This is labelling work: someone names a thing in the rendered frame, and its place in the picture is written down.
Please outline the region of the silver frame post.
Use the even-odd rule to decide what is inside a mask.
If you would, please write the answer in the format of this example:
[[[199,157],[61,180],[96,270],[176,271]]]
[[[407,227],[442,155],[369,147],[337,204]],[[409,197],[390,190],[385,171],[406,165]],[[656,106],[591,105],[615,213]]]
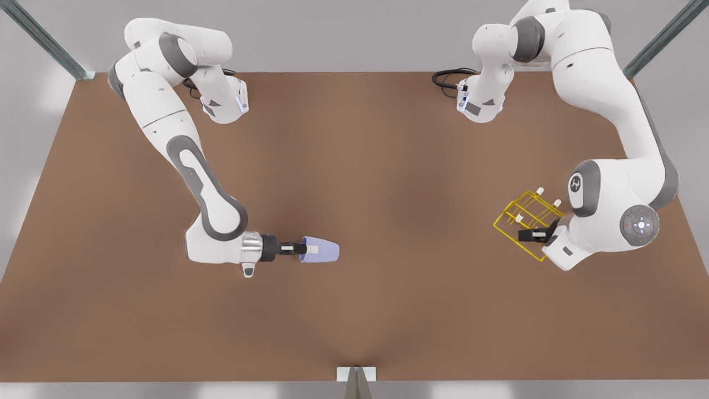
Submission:
[[[666,26],[646,44],[623,69],[628,79],[634,79],[651,61],[666,48],[676,36],[692,23],[707,7],[709,0],[689,0]]]
[[[88,71],[69,55],[63,46],[35,20],[16,0],[0,0],[2,9],[10,19],[17,23],[43,50],[48,53],[69,75],[77,81],[96,78],[95,71]]]
[[[337,367],[337,382],[346,382],[344,399],[373,399],[369,383],[377,381],[376,367]]]

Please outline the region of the pale blue cup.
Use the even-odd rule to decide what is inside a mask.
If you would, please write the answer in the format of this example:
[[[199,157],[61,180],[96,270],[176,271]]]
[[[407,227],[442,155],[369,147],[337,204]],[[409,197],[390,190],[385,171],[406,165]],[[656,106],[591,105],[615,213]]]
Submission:
[[[327,263],[337,261],[339,258],[340,247],[337,243],[316,237],[303,237],[301,243],[306,245],[306,247],[319,248],[319,253],[300,255],[302,263]]]

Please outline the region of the yellow wire cup holder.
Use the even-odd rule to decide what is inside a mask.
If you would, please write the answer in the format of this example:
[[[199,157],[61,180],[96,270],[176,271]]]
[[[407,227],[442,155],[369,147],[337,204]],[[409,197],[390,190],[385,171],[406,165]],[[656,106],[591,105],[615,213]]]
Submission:
[[[523,229],[549,227],[554,220],[564,216],[564,212],[560,210],[562,200],[557,198],[552,202],[547,202],[542,198],[543,192],[544,188],[542,187],[534,192],[525,191],[507,205],[493,224],[504,237],[509,238],[537,261],[547,259],[542,250],[545,243],[519,242],[517,232]]]

